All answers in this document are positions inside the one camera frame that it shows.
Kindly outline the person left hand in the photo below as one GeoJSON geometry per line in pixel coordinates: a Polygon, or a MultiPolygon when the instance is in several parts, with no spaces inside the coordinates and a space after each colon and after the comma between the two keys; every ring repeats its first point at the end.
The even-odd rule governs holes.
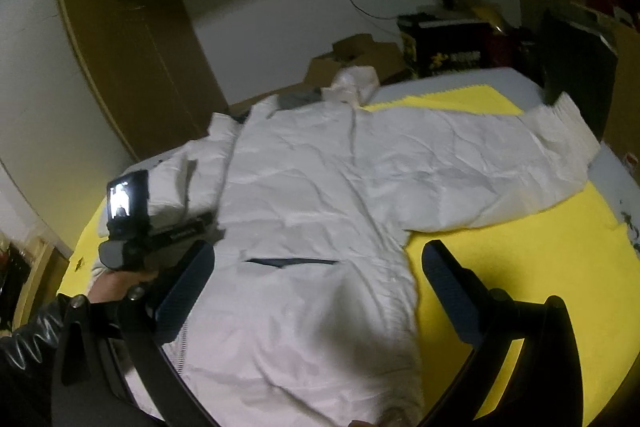
{"type": "Polygon", "coordinates": [[[124,298],[132,286],[149,282],[157,277],[157,271],[106,271],[88,291],[90,303],[110,303],[124,298]]]}

